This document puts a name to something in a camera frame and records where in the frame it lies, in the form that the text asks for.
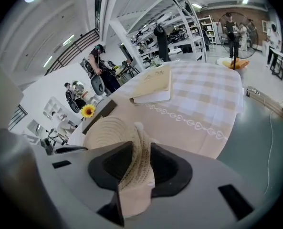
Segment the yellow flower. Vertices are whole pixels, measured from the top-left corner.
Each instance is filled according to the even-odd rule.
[[[85,118],[90,118],[94,115],[95,106],[92,104],[85,105],[82,109],[82,116]]]

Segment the cap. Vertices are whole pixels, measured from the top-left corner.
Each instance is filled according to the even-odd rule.
[[[97,46],[99,47],[99,49],[101,50],[101,52],[104,52],[104,53],[105,53],[104,47],[103,47],[101,44],[98,44]]]

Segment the wire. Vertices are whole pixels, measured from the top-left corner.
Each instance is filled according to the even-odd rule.
[[[271,147],[270,147],[270,152],[269,152],[269,157],[267,159],[267,186],[265,189],[264,194],[267,192],[268,188],[269,188],[269,184],[270,184],[270,170],[269,170],[269,163],[270,163],[270,158],[271,158],[271,153],[272,153],[272,146],[273,146],[273,141],[274,141],[274,135],[273,135],[273,126],[272,126],[272,115],[273,111],[271,111],[270,113],[270,124],[271,124],[271,130],[272,130],[272,143],[271,143]]]

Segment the standing fan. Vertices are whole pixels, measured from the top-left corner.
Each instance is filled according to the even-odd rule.
[[[236,58],[251,57],[258,46],[256,27],[246,16],[232,12],[224,14],[218,25],[218,35],[224,48],[234,57],[233,69],[236,67]]]

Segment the notebook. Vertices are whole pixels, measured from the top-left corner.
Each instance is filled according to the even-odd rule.
[[[169,66],[151,70],[140,79],[130,101],[134,104],[150,104],[171,99],[172,73]]]

